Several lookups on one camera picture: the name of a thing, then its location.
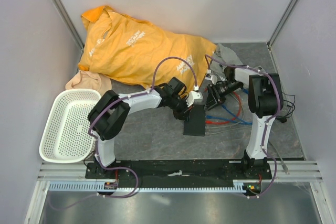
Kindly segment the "black network switch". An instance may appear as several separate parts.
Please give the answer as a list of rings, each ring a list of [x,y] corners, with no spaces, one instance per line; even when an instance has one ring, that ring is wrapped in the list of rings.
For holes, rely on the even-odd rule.
[[[184,122],[183,135],[205,136],[205,117],[204,105],[194,105],[189,113],[188,121]]]

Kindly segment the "orange printed t-shirt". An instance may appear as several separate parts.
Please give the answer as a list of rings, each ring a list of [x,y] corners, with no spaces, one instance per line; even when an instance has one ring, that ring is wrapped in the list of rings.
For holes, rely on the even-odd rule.
[[[216,49],[205,38],[164,30],[110,6],[90,9],[81,20],[87,38],[79,69],[145,89],[176,77],[193,90],[206,75],[205,55]]]

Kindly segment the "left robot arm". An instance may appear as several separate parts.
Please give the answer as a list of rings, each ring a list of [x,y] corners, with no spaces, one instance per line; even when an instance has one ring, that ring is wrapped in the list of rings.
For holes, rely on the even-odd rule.
[[[88,134],[97,141],[95,158],[97,173],[103,178],[111,178],[115,173],[115,137],[120,133],[130,114],[147,109],[168,107],[176,119],[189,120],[189,113],[198,98],[198,91],[184,96],[186,85],[177,78],[168,83],[153,86],[141,92],[117,94],[107,91],[88,115]]]

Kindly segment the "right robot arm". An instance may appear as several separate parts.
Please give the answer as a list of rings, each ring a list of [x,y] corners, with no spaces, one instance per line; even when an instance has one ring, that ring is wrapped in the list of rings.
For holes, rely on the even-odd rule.
[[[272,124],[284,105],[280,76],[249,66],[229,66],[224,71],[225,81],[207,86],[205,109],[211,110],[226,101],[226,96],[237,89],[248,89],[248,107],[252,113],[250,140],[246,148],[249,159],[267,157],[267,144]]]

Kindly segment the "grey t-shirt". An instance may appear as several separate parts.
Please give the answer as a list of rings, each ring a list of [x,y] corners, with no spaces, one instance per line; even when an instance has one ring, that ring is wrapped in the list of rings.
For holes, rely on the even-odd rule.
[[[208,69],[211,69],[220,78],[229,79],[228,75],[230,73],[233,74],[235,80],[238,76],[249,78],[250,75],[264,71],[263,68],[257,67],[254,67],[255,71],[252,70],[252,67],[247,69],[233,50],[220,44],[217,45],[211,58],[207,57],[206,59],[209,63]]]

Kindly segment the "beige cloth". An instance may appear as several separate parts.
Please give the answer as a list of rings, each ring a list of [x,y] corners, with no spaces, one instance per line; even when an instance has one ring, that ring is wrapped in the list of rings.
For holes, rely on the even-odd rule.
[[[111,80],[103,74],[79,70],[79,72],[65,85],[70,89],[93,89],[104,93],[112,89]]]

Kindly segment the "white perforated plastic basket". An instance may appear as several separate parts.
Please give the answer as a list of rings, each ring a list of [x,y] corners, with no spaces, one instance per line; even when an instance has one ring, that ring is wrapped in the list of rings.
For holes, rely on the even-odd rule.
[[[55,98],[39,145],[44,161],[71,164],[89,156],[94,138],[88,134],[88,115],[100,98],[93,89],[65,90]]]

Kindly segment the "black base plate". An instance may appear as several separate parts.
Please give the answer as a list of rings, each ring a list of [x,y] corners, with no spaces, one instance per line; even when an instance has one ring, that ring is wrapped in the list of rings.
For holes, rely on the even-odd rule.
[[[117,179],[118,184],[135,186],[230,186],[234,180],[272,179],[270,165],[258,161],[248,165],[229,159],[185,159],[116,161],[116,171],[101,168],[97,161],[87,164],[86,179]]]

